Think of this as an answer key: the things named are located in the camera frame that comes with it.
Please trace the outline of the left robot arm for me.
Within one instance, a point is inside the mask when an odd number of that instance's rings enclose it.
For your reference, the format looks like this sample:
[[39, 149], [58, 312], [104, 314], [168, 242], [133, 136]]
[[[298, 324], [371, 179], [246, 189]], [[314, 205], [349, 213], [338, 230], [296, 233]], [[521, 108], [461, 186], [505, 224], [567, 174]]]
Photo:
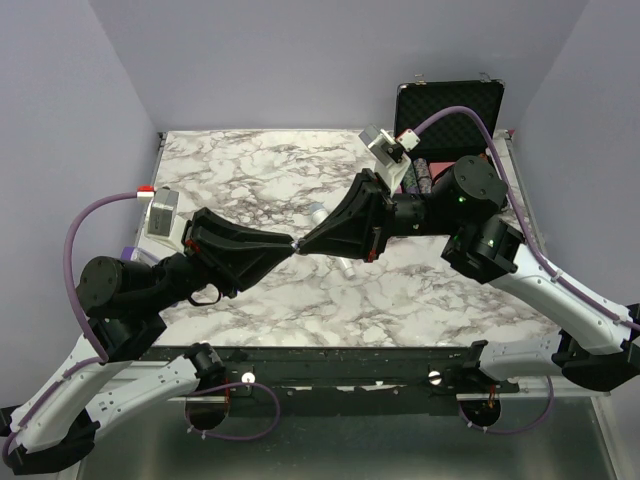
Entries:
[[208, 209], [189, 220], [157, 223], [147, 217], [145, 226], [171, 255], [153, 265], [92, 259], [71, 282], [81, 337], [35, 396], [2, 410], [2, 457], [13, 473], [63, 471], [150, 405], [233, 388], [222, 360], [206, 343], [125, 386], [112, 390], [108, 383], [165, 331], [164, 310], [209, 286], [229, 298], [249, 289], [293, 254], [291, 237], [233, 224]]

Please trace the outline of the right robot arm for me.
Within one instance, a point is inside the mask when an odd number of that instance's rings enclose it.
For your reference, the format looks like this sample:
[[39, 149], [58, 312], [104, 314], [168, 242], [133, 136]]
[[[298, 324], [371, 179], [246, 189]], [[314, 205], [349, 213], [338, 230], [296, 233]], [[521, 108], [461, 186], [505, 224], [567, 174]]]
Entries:
[[392, 237], [447, 236], [452, 269], [528, 304], [559, 326], [539, 339], [476, 341], [460, 379], [480, 392], [519, 376], [563, 376], [610, 392], [639, 374], [637, 308], [588, 304], [538, 263], [524, 234], [498, 214], [508, 186], [485, 160], [459, 159], [428, 194], [391, 194], [379, 176], [358, 173], [334, 211], [298, 244], [301, 254], [373, 262]]

